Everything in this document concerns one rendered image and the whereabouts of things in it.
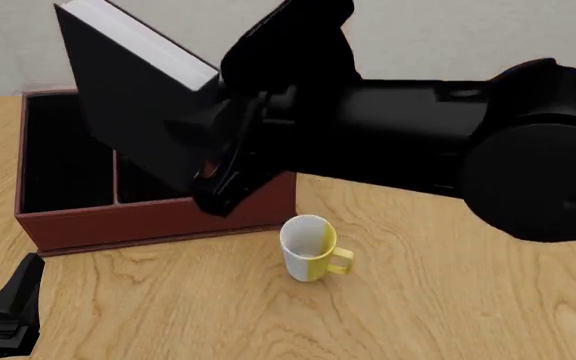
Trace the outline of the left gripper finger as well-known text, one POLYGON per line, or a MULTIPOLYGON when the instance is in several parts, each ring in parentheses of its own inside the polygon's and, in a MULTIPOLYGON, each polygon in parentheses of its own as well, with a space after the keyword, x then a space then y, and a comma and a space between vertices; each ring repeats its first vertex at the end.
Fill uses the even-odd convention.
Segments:
POLYGON ((27 254, 0 290, 0 325, 39 326, 39 290, 45 262, 27 254))

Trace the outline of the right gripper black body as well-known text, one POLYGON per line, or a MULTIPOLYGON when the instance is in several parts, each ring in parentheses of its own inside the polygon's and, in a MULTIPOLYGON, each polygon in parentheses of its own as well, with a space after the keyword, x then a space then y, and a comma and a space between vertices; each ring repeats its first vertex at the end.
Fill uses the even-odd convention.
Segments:
POLYGON ((283 149, 295 134, 291 119, 297 88, 231 98, 200 113, 207 154, 192 185, 199 208, 226 217, 263 185, 287 169, 283 149))

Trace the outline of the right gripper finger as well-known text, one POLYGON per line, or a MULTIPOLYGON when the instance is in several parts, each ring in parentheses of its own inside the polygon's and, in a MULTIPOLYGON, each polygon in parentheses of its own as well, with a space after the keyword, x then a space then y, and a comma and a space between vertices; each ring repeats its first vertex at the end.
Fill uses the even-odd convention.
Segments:
POLYGON ((228 135, 222 113, 228 105, 228 100, 221 101, 189 116, 167 119, 164 127, 174 143, 184 149, 225 149, 228 135))

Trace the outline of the white and yellow mug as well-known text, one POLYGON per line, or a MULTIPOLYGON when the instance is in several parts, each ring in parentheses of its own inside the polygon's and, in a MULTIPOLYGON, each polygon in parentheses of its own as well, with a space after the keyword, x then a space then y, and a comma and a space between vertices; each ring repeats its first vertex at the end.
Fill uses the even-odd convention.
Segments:
POLYGON ((328 273, 347 275, 354 253, 337 245, 334 227, 318 215, 297 215, 280 229, 279 241, 289 275, 297 281, 317 281, 328 273))

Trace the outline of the red-brown desk caddy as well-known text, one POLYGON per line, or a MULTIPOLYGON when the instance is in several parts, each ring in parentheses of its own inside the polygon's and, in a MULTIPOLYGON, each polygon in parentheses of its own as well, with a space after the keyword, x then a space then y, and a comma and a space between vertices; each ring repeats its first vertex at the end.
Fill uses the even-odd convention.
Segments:
POLYGON ((22 96, 15 218, 43 257, 275 230, 296 188, 283 173, 229 217, 207 215, 91 137, 76 91, 22 96))

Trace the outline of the black book with white pages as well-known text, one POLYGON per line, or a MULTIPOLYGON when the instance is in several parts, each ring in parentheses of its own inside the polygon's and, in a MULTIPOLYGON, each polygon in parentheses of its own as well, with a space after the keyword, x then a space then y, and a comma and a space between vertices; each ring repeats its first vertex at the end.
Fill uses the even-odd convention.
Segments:
POLYGON ((54 9, 90 134, 189 194, 199 150, 177 143, 166 123, 216 102, 218 69, 110 0, 54 9))

